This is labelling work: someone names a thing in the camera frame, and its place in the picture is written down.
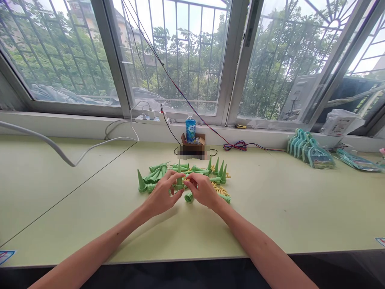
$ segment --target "windowsill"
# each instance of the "windowsill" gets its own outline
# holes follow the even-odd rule
[[[0,112],[0,120],[34,130],[49,137],[64,138],[90,138],[104,139],[106,126],[117,120],[116,118],[103,118],[93,116],[74,116],[65,114],[44,114],[34,112]],[[133,124],[140,141],[146,142],[175,142],[166,126],[151,124]],[[212,126],[229,143],[234,144],[239,140],[256,142],[267,148],[286,149],[287,140],[293,132],[262,129],[236,129],[233,127]],[[181,123],[173,123],[170,129],[177,139],[185,132]],[[225,141],[206,126],[197,125],[197,132],[206,134],[207,145],[222,146]],[[18,132],[0,128],[0,134],[19,134]],[[110,138],[128,136],[135,138],[129,123],[119,125]],[[313,133],[313,136],[324,147],[333,147],[340,140],[339,137],[325,136]],[[385,147],[385,139],[369,138],[365,136],[347,136],[343,140],[361,152],[378,152]]]

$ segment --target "sticker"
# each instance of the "sticker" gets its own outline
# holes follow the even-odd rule
[[[385,238],[376,238],[376,241],[385,247]]]
[[[0,265],[12,257],[16,251],[0,251]]]

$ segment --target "hand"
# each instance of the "hand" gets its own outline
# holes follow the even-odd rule
[[[194,198],[202,205],[213,210],[218,204],[221,204],[222,201],[226,203],[215,191],[209,177],[198,173],[191,173],[186,179],[190,181],[184,181],[183,183],[191,190]]]
[[[176,183],[177,178],[184,176],[186,176],[184,173],[177,173],[173,170],[169,170],[164,177],[160,179],[156,184],[155,189],[142,205],[149,218],[164,213],[175,205],[176,201],[182,196],[184,189],[174,193],[172,184]]]

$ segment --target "forearm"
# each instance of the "forearm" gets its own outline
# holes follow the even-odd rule
[[[137,208],[126,219],[73,253],[30,288],[80,288],[128,235],[148,219],[142,207]]]
[[[225,221],[255,267],[273,289],[317,288],[266,234],[224,202],[214,211]]]

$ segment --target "light green desk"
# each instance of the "light green desk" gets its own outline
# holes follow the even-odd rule
[[[57,264],[108,230],[148,196],[137,191],[136,169],[145,175],[149,165],[177,162],[175,147],[135,144],[3,246],[18,251],[4,265]],[[231,205],[285,252],[384,249],[375,237],[385,236],[385,174],[340,162],[336,170],[315,170],[286,153],[215,148],[232,176],[225,185]],[[129,236],[108,263],[244,256],[217,215],[181,199]]]
[[[53,140],[72,161],[100,142]],[[0,135],[0,246],[133,144],[121,141],[97,147],[72,168],[36,138]]]

